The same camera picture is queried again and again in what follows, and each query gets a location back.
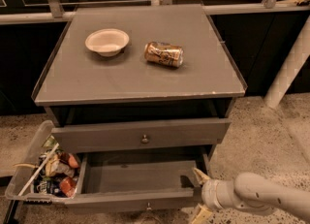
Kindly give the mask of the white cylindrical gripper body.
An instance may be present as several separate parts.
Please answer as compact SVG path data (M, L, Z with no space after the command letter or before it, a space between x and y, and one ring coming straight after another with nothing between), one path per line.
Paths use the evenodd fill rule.
M201 198L212 209L234 208L236 197L231 180L210 179L202 187Z

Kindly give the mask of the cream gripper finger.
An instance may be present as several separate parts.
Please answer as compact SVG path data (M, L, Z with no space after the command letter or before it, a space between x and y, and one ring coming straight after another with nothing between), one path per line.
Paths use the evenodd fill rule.
M199 185L204 185L208 180L210 180L210 177L200 169L193 168L192 171Z
M190 217L189 224L203 224L210 216L212 211L203 204L197 204Z

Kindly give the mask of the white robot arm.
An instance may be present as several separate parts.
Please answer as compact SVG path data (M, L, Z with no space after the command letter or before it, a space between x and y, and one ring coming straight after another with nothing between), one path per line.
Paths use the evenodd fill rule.
M197 204L190 224L202 224L216 210L269 215L279 208L310 222L310 193L274 183L254 173L241 173L235 180L212 179L201 170L193 173L201 185L202 203Z

